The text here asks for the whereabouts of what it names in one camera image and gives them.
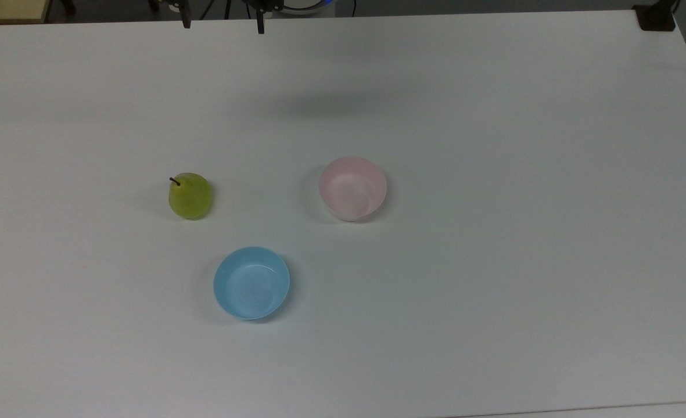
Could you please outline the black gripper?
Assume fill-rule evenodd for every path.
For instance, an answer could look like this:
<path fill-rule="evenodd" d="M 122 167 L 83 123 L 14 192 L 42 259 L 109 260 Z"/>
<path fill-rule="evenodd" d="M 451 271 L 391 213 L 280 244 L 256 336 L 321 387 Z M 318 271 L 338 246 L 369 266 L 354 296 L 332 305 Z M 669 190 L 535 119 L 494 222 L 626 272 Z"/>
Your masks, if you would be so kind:
<path fill-rule="evenodd" d="M 258 34 L 265 34 L 265 13 L 280 11 L 285 8 L 284 1 L 243 1 L 243 3 L 256 11 Z M 168 1 L 168 5 L 181 12 L 183 27 L 191 28 L 192 12 L 189 1 Z"/>

